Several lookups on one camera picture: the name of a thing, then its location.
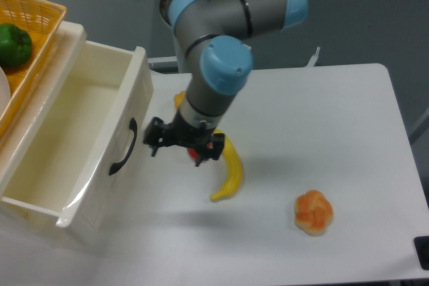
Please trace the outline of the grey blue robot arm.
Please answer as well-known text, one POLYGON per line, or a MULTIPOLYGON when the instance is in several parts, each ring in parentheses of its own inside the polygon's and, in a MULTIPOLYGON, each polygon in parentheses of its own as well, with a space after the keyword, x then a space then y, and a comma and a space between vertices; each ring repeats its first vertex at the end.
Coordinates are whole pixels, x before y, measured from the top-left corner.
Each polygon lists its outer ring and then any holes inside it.
POLYGON ((245 40, 298 25, 307 14, 308 0, 171 0, 168 23, 192 78, 173 121, 153 118, 143 142, 153 151, 193 149, 196 164, 218 159, 225 137, 215 130, 253 69, 245 40))

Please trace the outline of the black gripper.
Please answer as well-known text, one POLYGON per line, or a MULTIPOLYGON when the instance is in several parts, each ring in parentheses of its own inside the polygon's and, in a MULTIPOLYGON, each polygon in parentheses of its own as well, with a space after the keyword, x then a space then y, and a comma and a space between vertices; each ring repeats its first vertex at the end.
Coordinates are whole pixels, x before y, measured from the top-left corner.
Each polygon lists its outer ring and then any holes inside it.
POLYGON ((160 147, 178 145, 194 149, 197 156, 195 166, 203 161, 213 159, 217 161, 225 146, 225 135, 214 133, 205 123, 193 127, 187 123, 180 113, 176 113, 173 121, 165 124, 159 117, 154 117, 143 133, 143 144, 151 149, 151 156, 155 157, 160 147))

